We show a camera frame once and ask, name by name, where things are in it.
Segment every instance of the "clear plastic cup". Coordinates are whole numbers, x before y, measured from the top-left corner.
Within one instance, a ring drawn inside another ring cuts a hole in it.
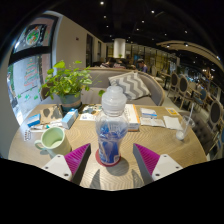
[[[183,140],[188,134],[190,128],[195,126],[195,123],[189,116],[184,115],[180,125],[182,130],[177,130],[176,138],[178,140]]]

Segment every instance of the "wooden table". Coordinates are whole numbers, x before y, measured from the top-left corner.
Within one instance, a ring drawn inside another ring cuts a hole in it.
[[[39,113],[40,109],[48,108],[53,104],[38,105],[28,117]],[[151,108],[157,112],[158,119],[169,113],[161,106],[136,106],[138,114],[140,108]],[[121,160],[114,167],[104,167],[95,158],[98,149],[98,139],[95,131],[94,121],[81,121],[79,117],[70,130],[65,130],[68,140],[76,149],[87,143],[91,143],[91,155],[81,180],[80,186],[103,190],[121,190],[144,186],[144,182],[133,155],[133,143],[145,146],[152,151],[161,154],[168,154],[182,167],[206,162],[204,150],[196,135],[190,130],[184,141],[176,139],[176,130],[162,127],[140,126],[139,132],[128,132],[121,143]],[[16,132],[11,143],[9,159],[13,161],[43,167],[51,158],[48,153],[40,151],[34,146],[34,141],[41,138],[42,133],[33,133],[31,140],[24,141],[24,131],[27,129],[27,119],[22,123]]]
[[[164,72],[160,72],[160,74],[165,76],[165,84],[164,84],[163,89],[168,90],[168,89],[166,88],[166,83],[167,83],[168,78],[171,78],[171,75],[166,74],[166,73],[164,73]]]

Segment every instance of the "plastic water bottle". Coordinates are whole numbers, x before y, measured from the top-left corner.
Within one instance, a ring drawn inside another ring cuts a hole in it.
[[[96,117],[99,157],[105,165],[120,160],[120,145],[128,132],[128,119],[124,113],[127,97],[119,86],[109,86],[102,96],[102,111]]]

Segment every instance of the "sofa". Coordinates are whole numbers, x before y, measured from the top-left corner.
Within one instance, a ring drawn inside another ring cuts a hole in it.
[[[91,67],[88,69],[92,77],[93,84],[90,85],[90,90],[82,90],[81,101],[83,104],[101,104],[101,97],[98,95],[99,90],[104,90],[110,86],[108,77],[122,75],[124,73],[131,72],[133,70],[128,69],[115,69],[115,68],[99,68]],[[147,105],[147,106],[161,106],[164,101],[165,93],[160,84],[154,79],[154,77],[138,71],[138,74],[151,92],[151,97],[144,96],[135,100],[128,100],[127,104],[135,105]],[[41,104],[60,103],[60,98],[54,95],[54,100],[50,97],[45,97],[47,89],[41,90],[41,96],[43,101]]]

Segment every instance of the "window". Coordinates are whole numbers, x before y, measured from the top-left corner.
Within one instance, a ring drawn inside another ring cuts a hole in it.
[[[21,125],[42,99],[40,86],[52,67],[52,42],[57,17],[41,15],[19,35],[9,59],[8,93],[13,112]]]

